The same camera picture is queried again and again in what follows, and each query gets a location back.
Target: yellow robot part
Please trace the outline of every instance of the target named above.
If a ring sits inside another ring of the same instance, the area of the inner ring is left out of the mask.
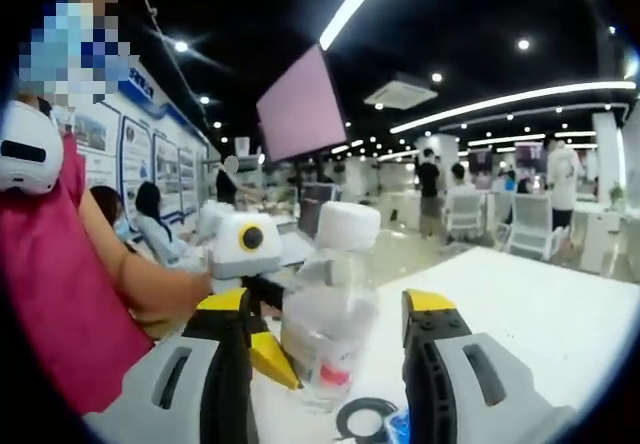
[[[251,335],[251,364],[258,372],[288,389],[302,387],[280,343],[269,331]]]
[[[196,309],[200,311],[239,311],[246,292],[245,288],[239,288],[222,294],[214,294],[201,301]]]
[[[456,305],[441,294],[435,292],[423,292],[415,289],[407,289],[405,295],[408,296],[411,311],[444,311],[455,309]]]

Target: office desk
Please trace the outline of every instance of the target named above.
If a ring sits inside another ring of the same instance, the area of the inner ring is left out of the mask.
[[[635,336],[640,306],[636,285],[476,248],[380,289],[380,315],[349,400],[381,397],[406,405],[401,294],[407,288],[453,300],[473,332],[490,334],[529,366],[536,390],[552,405],[578,411]],[[272,330],[279,332],[277,323]],[[292,394],[254,373],[261,444],[327,444],[339,437],[335,414],[309,415]],[[375,418],[362,425],[377,428]]]

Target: plastic water bottle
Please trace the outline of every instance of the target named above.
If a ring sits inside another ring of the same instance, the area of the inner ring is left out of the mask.
[[[370,207],[327,202],[319,249],[284,297],[281,343],[304,385],[295,391],[312,413],[329,413],[349,395],[378,313],[368,253],[380,231]]]

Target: black cable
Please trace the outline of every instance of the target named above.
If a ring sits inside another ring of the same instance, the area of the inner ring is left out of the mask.
[[[380,429],[371,436],[358,436],[349,429],[349,419],[356,412],[360,411],[373,411],[380,416],[383,424]],[[387,431],[384,428],[384,420],[394,412],[397,412],[398,408],[384,399],[378,399],[374,397],[363,397],[345,404],[338,412],[336,417],[336,426],[338,432],[342,436],[341,439],[355,439],[357,444],[384,444],[389,442]]]

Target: white bottle cap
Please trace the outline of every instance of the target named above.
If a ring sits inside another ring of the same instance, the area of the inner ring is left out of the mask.
[[[380,212],[350,202],[330,201],[320,209],[316,244],[322,249],[364,251],[380,232]]]

